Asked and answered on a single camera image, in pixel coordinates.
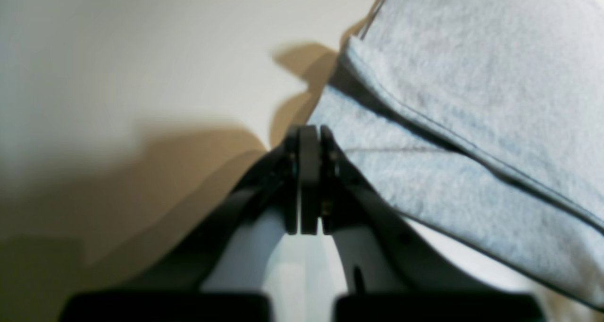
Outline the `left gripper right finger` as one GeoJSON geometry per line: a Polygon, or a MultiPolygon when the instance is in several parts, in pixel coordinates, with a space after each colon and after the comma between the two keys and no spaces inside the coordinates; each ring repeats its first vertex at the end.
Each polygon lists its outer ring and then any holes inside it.
{"type": "Polygon", "coordinates": [[[326,127],[301,128],[301,233],[332,236],[349,293],[335,322],[543,322],[528,294],[460,270],[406,223],[326,127]]]}

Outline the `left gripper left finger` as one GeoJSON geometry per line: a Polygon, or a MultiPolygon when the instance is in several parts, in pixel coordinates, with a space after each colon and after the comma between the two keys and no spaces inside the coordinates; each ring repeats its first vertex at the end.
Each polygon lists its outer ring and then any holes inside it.
{"type": "Polygon", "coordinates": [[[81,293],[61,322],[271,322],[261,286],[274,248],[298,231],[300,128],[260,158],[181,242],[142,273],[81,293]]]}

